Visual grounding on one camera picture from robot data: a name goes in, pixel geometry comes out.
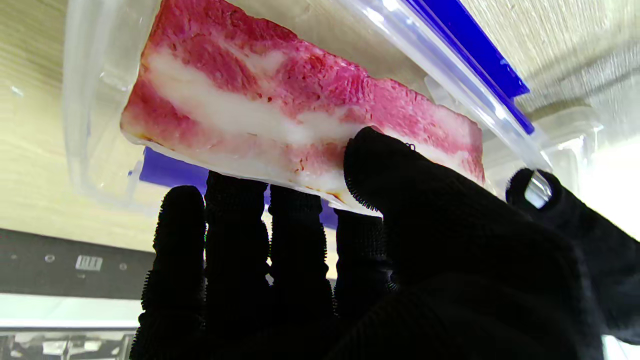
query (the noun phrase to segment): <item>clear plastic container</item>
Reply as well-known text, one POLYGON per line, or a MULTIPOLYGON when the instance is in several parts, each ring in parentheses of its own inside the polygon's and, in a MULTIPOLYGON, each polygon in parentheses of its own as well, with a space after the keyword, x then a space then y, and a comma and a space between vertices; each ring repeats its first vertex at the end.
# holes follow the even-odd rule
MULTIPOLYGON (((540 145, 554 175, 564 187, 580 196, 580 179, 589 170, 591 156, 598 150, 598 133, 603 129, 599 114, 592 108, 576 107, 535 124, 546 135, 540 145)), ((487 189, 503 200, 511 177, 527 166, 497 138, 484 143, 483 162, 487 189)))
MULTIPOLYGON (((374 77, 394 78, 428 94, 424 78, 429 74, 515 158, 529 167, 549 169, 538 145, 541 132, 532 133, 519 110, 474 71, 433 19, 425 21, 405 1, 410 0, 230 2, 359 63, 374 77)), ((157 209, 158 190, 139 181, 143 147, 122 136, 119 120, 160 2, 70 0, 63 80, 72 182, 96 199, 150 213, 157 209)))

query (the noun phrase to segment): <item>wooden surface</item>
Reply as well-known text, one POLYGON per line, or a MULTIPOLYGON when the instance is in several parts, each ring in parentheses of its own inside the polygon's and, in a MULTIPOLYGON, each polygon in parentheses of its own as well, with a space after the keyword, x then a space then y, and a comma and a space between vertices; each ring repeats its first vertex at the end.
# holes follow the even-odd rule
MULTIPOLYGON (((335 0, 235 3, 375 76, 426 91, 423 71, 360 20, 335 12, 335 0)), ((531 86, 520 105, 534 118, 587 104, 604 114, 611 142, 640 133, 638 0, 463 3, 531 86)), ((0 0, 0 227, 150 250, 154 217, 99 204, 69 183, 60 109, 65 10, 64 0, 0 0)), ((157 201, 165 191, 145 196, 157 201)))

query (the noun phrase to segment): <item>blue lid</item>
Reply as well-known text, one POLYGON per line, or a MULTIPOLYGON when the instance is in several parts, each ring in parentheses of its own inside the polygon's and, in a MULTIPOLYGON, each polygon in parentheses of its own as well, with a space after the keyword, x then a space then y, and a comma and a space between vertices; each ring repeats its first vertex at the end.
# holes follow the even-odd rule
POLYGON ((458 0, 404 1, 469 65, 522 129, 532 134, 534 126, 513 102, 513 98, 528 93, 529 88, 467 9, 458 0))
MULTIPOLYGON (((142 164, 140 172, 140 181, 157 184, 173 188, 180 185, 193 185, 204 195, 207 191, 207 176, 209 170, 196 165, 186 163, 165 156, 150 147, 145 147, 143 152, 145 161, 142 164)), ((264 193, 264 203, 271 203, 271 194, 269 189, 264 193)), ((325 227, 336 229, 338 226, 338 217, 329 207, 329 202, 322 200, 323 211, 320 214, 320 222, 325 227)))

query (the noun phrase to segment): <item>slab of meat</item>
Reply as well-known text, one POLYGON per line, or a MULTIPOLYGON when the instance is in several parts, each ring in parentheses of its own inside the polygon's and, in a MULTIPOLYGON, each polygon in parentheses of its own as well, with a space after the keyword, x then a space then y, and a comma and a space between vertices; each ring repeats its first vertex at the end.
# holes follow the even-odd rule
POLYGON ((484 182, 471 120, 224 0, 162 2, 120 123, 132 142, 174 158, 361 213, 342 158, 369 125, 484 182))

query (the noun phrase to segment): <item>barcode label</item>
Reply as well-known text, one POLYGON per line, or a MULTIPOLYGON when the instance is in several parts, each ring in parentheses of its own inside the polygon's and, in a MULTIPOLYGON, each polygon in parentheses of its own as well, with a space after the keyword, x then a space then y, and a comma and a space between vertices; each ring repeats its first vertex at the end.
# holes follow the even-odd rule
POLYGON ((100 271, 101 266, 102 258, 97 256, 80 255, 76 261, 76 269, 78 270, 100 271))

